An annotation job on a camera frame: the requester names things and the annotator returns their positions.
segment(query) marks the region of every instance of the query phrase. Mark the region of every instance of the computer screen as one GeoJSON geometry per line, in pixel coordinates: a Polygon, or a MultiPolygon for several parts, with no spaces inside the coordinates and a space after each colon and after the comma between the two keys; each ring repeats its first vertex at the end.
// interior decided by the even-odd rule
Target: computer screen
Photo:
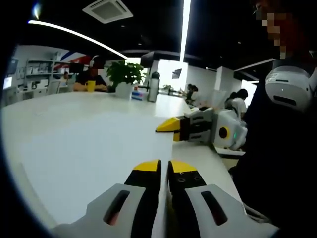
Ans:
{"type": "Polygon", "coordinates": [[[173,72],[173,75],[172,75],[172,79],[178,79],[180,77],[180,74],[182,72],[182,69],[177,69],[173,72]]]}
{"type": "Polygon", "coordinates": [[[18,66],[18,59],[11,59],[9,65],[8,65],[8,70],[6,71],[7,75],[15,74],[16,68],[18,66]]]}
{"type": "Polygon", "coordinates": [[[9,88],[12,85],[12,77],[7,77],[3,82],[3,89],[9,88]]]}
{"type": "Polygon", "coordinates": [[[151,68],[154,60],[154,51],[141,56],[140,65],[144,68],[151,68]]]}
{"type": "Polygon", "coordinates": [[[81,73],[84,70],[84,65],[80,63],[71,63],[69,65],[70,73],[81,73]]]}

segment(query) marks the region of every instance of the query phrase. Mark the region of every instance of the curved light strip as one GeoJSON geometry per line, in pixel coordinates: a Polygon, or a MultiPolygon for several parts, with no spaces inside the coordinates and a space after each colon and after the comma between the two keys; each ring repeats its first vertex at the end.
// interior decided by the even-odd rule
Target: curved light strip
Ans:
{"type": "Polygon", "coordinates": [[[253,66],[257,66],[257,65],[260,65],[260,64],[263,64],[263,63],[268,63],[268,62],[271,62],[273,60],[276,60],[276,59],[271,58],[271,59],[267,59],[267,60],[264,60],[264,61],[261,61],[261,62],[258,62],[258,63],[254,63],[254,64],[251,64],[251,65],[236,69],[236,70],[234,70],[234,72],[240,71],[240,70],[243,70],[243,69],[246,69],[246,68],[251,68],[253,66]]]}
{"type": "Polygon", "coordinates": [[[54,25],[54,24],[51,24],[51,23],[47,23],[47,22],[43,22],[43,21],[35,21],[35,20],[30,20],[28,23],[29,24],[42,25],[42,26],[49,26],[49,27],[52,27],[52,28],[56,28],[58,30],[66,31],[68,33],[71,33],[71,34],[74,34],[74,35],[79,36],[81,38],[84,38],[85,40],[91,41],[91,42],[93,42],[93,43],[95,43],[95,44],[97,44],[97,45],[99,45],[99,46],[101,46],[101,47],[103,47],[103,48],[115,53],[116,55],[118,55],[118,56],[120,56],[120,57],[122,57],[124,59],[128,59],[127,56],[121,54],[118,51],[115,51],[114,49],[110,48],[109,46],[106,46],[103,43],[100,43],[99,41],[96,41],[96,40],[94,40],[94,39],[92,39],[92,38],[90,38],[88,36],[85,36],[83,34],[80,34],[80,33],[76,32],[76,31],[69,30],[69,29],[67,29],[65,27],[57,26],[57,25],[54,25]]]}
{"type": "Polygon", "coordinates": [[[180,62],[184,62],[185,57],[185,48],[186,48],[186,41],[187,41],[187,31],[188,31],[188,23],[189,23],[189,13],[190,13],[190,2],[191,0],[183,0],[183,27],[182,27],[182,40],[180,46],[180,62]]]}

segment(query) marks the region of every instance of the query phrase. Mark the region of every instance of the ceiling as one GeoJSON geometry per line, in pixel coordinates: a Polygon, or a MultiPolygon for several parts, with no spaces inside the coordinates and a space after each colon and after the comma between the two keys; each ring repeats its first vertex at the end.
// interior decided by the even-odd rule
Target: ceiling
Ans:
{"type": "Polygon", "coordinates": [[[261,63],[243,70],[236,71],[234,77],[240,80],[259,81],[264,83],[267,75],[271,72],[273,61],[261,63]]]}
{"type": "MultiPolygon", "coordinates": [[[[94,1],[41,0],[39,20],[82,33],[120,52],[180,51],[182,0],[122,0],[134,17],[109,24],[102,24],[82,11],[94,1]]],[[[268,40],[266,28],[255,20],[249,2],[192,0],[185,53],[195,57],[185,57],[185,61],[211,69],[220,66],[239,69],[269,58],[277,58],[278,48],[268,40]]],[[[70,33],[33,24],[27,25],[21,43],[58,47],[89,55],[102,54],[111,59],[117,57],[70,33]]],[[[125,55],[136,57],[142,54],[125,55]]],[[[163,57],[179,59],[171,55],[163,57]]],[[[265,70],[261,67],[246,71],[255,77],[263,77],[265,70]]]]}

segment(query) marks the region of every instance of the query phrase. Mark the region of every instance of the potted plant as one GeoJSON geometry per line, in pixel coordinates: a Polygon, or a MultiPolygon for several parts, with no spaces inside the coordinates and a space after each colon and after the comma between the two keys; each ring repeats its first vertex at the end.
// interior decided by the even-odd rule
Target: potted plant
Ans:
{"type": "Polygon", "coordinates": [[[166,91],[166,92],[169,92],[169,91],[172,91],[174,90],[174,88],[171,86],[171,85],[164,85],[162,90],[166,91]]]}
{"type": "Polygon", "coordinates": [[[129,99],[132,84],[143,82],[146,74],[142,73],[143,67],[137,63],[127,63],[125,60],[113,62],[107,70],[107,77],[113,82],[112,87],[120,98],[129,99]]]}

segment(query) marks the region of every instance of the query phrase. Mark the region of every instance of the white pillar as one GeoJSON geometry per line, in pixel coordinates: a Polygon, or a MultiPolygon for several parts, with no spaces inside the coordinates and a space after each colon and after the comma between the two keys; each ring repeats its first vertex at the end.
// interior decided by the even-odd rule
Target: white pillar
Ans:
{"type": "Polygon", "coordinates": [[[241,89],[241,81],[233,77],[234,71],[225,67],[217,69],[216,83],[214,88],[220,91],[226,91],[226,95],[237,92],[241,89]]]}
{"type": "Polygon", "coordinates": [[[153,61],[151,71],[150,70],[148,71],[148,76],[144,80],[144,83],[143,83],[144,86],[147,86],[147,84],[151,78],[152,73],[157,72],[158,69],[159,69],[159,60],[155,60],[155,61],[153,61]]]}

